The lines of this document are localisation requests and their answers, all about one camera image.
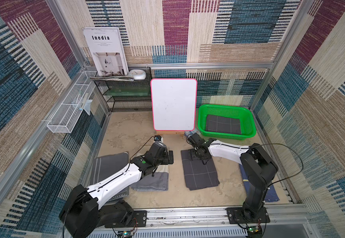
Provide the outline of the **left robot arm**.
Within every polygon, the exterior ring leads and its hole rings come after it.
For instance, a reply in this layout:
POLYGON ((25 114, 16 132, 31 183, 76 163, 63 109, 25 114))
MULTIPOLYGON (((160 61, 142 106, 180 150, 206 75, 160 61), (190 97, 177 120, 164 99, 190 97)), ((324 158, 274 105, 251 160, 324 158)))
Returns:
POLYGON ((128 238, 138 228, 146 226, 147 212, 134 210, 127 202, 107 202, 124 188, 155 175, 160 165, 173 164, 173 151, 160 142, 154 142, 143 155, 134 157, 115 174, 96 184, 84 187, 79 184, 72 189, 59 214, 63 232, 69 232, 73 238, 87 238, 95 229, 122 228, 116 234, 119 238, 128 238))

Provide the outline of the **dark checked pillowcase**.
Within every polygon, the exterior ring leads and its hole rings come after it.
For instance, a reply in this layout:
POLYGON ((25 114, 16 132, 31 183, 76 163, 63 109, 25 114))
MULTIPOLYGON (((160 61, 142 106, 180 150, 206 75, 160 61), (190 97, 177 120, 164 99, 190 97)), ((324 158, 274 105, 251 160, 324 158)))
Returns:
POLYGON ((199 190, 220 185, 213 159, 200 160, 194 150, 181 151, 183 174, 189 190, 199 190))
POLYGON ((208 115, 206 118, 206 131, 241 134, 241 122, 239 119, 208 115))

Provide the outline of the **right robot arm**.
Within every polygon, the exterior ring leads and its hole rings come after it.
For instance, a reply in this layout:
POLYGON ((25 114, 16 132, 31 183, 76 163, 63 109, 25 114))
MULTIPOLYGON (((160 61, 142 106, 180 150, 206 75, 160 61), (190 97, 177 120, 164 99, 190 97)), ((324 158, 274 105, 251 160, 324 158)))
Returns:
POLYGON ((186 141, 193 147, 192 153, 195 159, 207 162, 212 157, 220 157, 242 165, 249 181, 249 190, 241 207, 227 209, 230 224, 241 226, 270 222, 264 207, 264 199, 268 188, 274 184, 273 179, 279 168, 264 150, 263 144, 240 146, 214 138, 205 140, 197 133, 189 135, 186 141))

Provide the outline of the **beige grey pillowcase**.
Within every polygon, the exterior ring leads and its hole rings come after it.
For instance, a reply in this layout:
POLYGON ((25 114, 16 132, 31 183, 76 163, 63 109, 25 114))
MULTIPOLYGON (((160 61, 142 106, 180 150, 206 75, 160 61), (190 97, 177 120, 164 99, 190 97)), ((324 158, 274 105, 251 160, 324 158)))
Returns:
POLYGON ((134 191, 167 191, 169 188, 169 166, 159 165, 154 177, 148 175, 133 183, 130 188, 134 191))

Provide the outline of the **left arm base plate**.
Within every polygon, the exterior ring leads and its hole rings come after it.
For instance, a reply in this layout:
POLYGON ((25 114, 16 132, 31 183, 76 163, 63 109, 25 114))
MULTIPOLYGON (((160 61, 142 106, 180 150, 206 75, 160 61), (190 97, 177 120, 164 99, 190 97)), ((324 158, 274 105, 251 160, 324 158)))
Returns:
POLYGON ((105 228, 144 228, 147 224, 147 211, 146 210, 135 210, 131 218, 126 218, 125 221, 121 222, 110 222, 104 225, 105 228))

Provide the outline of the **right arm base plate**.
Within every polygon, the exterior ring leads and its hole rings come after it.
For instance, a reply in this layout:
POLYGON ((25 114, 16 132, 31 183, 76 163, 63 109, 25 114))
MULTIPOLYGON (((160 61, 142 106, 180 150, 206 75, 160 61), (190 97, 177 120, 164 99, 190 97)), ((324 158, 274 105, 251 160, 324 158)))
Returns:
POLYGON ((254 224, 254 223, 270 223, 269 215, 265 211, 265 207, 253 212, 242 207, 226 208, 227 216, 230 224, 254 224))

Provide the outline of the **green plastic basket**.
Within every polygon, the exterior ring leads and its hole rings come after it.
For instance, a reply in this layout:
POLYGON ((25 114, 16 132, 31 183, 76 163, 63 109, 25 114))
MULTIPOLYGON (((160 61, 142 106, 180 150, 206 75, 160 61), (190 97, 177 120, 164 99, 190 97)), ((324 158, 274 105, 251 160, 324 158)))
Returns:
POLYGON ((203 136, 213 138, 245 140, 256 135, 253 114, 242 107, 202 105, 197 126, 203 136))

